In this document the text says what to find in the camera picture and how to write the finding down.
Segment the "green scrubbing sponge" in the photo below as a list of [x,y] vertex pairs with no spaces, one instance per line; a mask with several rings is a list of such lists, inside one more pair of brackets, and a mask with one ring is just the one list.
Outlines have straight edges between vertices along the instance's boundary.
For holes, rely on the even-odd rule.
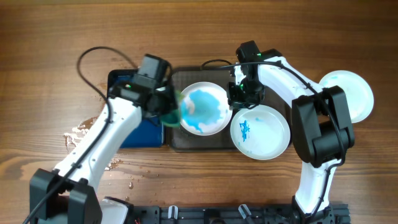
[[184,95],[181,91],[175,90],[172,99],[170,100],[171,108],[164,114],[159,116],[160,122],[169,128],[177,128],[180,126],[182,120],[181,104]]

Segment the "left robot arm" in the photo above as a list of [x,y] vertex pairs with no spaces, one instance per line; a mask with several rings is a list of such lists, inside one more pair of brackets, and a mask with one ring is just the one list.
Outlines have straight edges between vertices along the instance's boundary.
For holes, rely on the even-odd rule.
[[128,78],[104,95],[95,123],[51,171],[38,169],[30,180],[30,213],[25,223],[127,223],[133,205],[116,198],[98,200],[106,167],[125,139],[145,118],[172,116],[178,101],[170,82],[172,66],[145,55]]

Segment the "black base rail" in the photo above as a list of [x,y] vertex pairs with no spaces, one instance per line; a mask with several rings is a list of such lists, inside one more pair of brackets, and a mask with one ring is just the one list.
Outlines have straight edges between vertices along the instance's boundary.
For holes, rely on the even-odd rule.
[[265,207],[134,207],[128,223],[142,224],[206,224],[206,223],[298,223],[299,218],[287,204]]

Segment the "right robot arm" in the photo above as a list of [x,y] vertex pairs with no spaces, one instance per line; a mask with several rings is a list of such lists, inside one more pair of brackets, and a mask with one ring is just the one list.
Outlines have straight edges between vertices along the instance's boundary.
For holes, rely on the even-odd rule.
[[294,209],[304,221],[315,221],[330,210],[328,194],[333,174],[354,145],[354,131],[344,91],[317,84],[292,66],[276,49],[261,52],[255,41],[236,50],[228,84],[232,108],[253,110],[262,103],[264,90],[276,92],[291,109],[292,142],[301,158],[300,186]]

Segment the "black tray with blue water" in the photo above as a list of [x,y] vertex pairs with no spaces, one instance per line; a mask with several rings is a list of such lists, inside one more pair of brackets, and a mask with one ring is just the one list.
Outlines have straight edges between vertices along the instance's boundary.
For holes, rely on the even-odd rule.
[[[107,94],[116,83],[128,81],[137,73],[137,69],[112,70],[108,74]],[[152,117],[141,121],[140,125],[124,140],[121,149],[160,147],[164,143],[164,126],[158,117]]]

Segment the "white plate blue stain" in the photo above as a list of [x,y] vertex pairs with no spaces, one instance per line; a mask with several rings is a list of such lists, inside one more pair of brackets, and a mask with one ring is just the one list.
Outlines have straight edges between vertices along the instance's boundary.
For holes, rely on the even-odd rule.
[[324,87],[339,86],[346,94],[352,123],[366,119],[374,107],[374,95],[369,84],[356,73],[336,70],[326,74],[319,82]]

